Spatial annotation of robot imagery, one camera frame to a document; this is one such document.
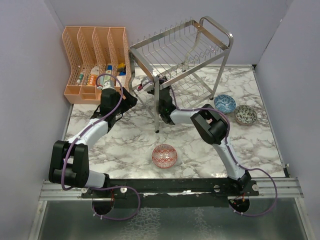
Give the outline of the red diamond pattern bowl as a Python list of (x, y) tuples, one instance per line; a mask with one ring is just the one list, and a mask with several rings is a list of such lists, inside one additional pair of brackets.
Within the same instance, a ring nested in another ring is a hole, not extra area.
[(151, 154), (152, 162), (161, 169), (171, 168), (178, 160), (176, 149), (169, 144), (157, 145)]

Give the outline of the stainless steel dish rack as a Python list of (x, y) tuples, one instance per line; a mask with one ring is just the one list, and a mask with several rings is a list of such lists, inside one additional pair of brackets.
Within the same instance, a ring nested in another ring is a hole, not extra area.
[[(160, 91), (173, 86), (190, 90), (199, 85), (208, 92), (205, 99), (213, 100), (233, 45), (234, 36), (229, 30), (212, 17), (203, 16), (199, 21), (181, 21), (129, 47), (131, 78), (138, 66), (154, 91), (150, 115), (156, 133), (160, 130)], [(197, 71), (217, 60), (222, 62), (214, 86), (209, 87)]]

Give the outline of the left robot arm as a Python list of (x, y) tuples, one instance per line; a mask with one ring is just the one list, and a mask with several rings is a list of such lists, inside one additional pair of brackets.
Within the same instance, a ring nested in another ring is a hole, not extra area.
[(86, 127), (68, 140), (54, 143), (49, 181), (60, 184), (63, 190), (92, 188), (97, 196), (106, 197), (111, 190), (110, 177), (106, 173), (90, 170), (89, 150), (112, 129), (118, 121), (117, 116), (122, 116), (133, 108), (137, 101), (138, 99), (123, 87), (121, 92), (113, 88), (102, 90), (100, 104)]

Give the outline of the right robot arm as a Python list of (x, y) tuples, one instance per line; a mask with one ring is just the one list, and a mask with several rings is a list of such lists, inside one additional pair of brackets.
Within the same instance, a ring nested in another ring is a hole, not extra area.
[(241, 166), (229, 139), (230, 122), (225, 115), (210, 104), (200, 108), (178, 108), (175, 98), (170, 94), (171, 88), (159, 91), (158, 112), (166, 124), (192, 124), (204, 142), (213, 146), (223, 162), (230, 191), (240, 196), (248, 189), (251, 175)]

